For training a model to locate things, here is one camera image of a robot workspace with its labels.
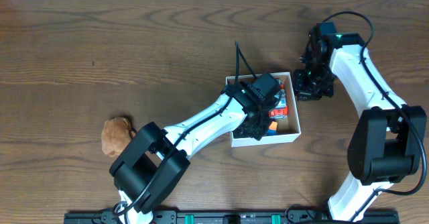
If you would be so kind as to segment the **multicoloured puzzle cube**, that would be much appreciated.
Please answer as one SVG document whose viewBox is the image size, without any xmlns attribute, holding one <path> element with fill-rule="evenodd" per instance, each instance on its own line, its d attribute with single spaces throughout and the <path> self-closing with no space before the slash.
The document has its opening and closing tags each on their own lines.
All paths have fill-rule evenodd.
<svg viewBox="0 0 429 224">
<path fill-rule="evenodd" d="M 278 122 L 272 121 L 271 124 L 269 125 L 267 132 L 266 132 L 266 136 L 276 135 L 277 130 L 278 130 Z"/>
</svg>

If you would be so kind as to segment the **red toy truck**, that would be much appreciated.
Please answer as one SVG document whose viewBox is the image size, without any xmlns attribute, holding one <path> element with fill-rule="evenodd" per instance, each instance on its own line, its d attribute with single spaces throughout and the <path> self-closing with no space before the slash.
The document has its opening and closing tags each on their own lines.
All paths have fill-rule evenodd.
<svg viewBox="0 0 429 224">
<path fill-rule="evenodd" d="M 277 78 L 276 80 L 280 84 L 280 91 L 276 95 L 276 97 L 279 99 L 279 102 L 276 105 L 276 107 L 269 112 L 269 117 L 271 119 L 285 119 L 288 116 L 288 103 L 286 99 L 286 91 L 285 91 L 283 82 L 279 78 Z"/>
</svg>

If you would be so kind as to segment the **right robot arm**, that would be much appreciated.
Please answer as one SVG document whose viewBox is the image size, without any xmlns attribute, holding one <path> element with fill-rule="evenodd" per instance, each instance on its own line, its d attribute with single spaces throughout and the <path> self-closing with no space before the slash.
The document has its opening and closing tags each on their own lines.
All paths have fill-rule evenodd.
<svg viewBox="0 0 429 224">
<path fill-rule="evenodd" d="M 397 96 L 372 63 L 367 43 L 357 33 L 339 33 L 332 22 L 309 31 L 301 61 L 294 73 L 294 93 L 300 101 L 334 95 L 340 80 L 359 116 L 347 150 L 350 172 L 328 200 L 331 219 L 360 221 L 383 192 L 417 170 L 427 173 L 422 140 L 427 116 Z"/>
</svg>

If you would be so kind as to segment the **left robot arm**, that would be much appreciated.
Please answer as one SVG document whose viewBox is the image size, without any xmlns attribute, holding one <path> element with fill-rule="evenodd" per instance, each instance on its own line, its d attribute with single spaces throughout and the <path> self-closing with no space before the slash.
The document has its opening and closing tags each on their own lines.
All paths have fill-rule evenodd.
<svg viewBox="0 0 429 224">
<path fill-rule="evenodd" d="M 281 86 L 269 73 L 253 82 L 235 79 L 217 100 L 193 117 L 159 128 L 144 125 L 111 165 L 121 195 L 113 216 L 124 223 L 148 223 L 147 214 L 174 190 L 190 159 L 219 136 L 234 132 L 259 141 L 271 125 L 269 112 L 280 100 Z"/>
</svg>

